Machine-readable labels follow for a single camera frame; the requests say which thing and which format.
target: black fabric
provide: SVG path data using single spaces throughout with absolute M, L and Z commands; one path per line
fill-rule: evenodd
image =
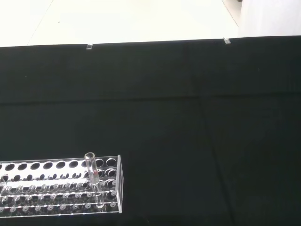
M 191 41 L 189 68 L 201 96 L 301 93 L 299 37 Z
M 0 102 L 190 97 L 186 43 L 3 48 Z
M 301 96 L 203 98 L 237 225 L 301 222 Z
M 299 225 L 300 37 L 0 49 L 1 160 L 121 154 L 122 214 L 3 225 Z

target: white floor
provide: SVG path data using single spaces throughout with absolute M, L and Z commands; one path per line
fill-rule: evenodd
M 0 0 L 0 47 L 237 34 L 222 0 Z

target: clear plastic clip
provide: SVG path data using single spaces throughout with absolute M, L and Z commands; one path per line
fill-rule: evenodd
M 92 49 L 92 47 L 93 47 L 93 43 L 87 45 L 87 49 Z
M 225 41 L 226 44 L 231 44 L 231 42 L 228 38 L 224 38 L 224 41 Z

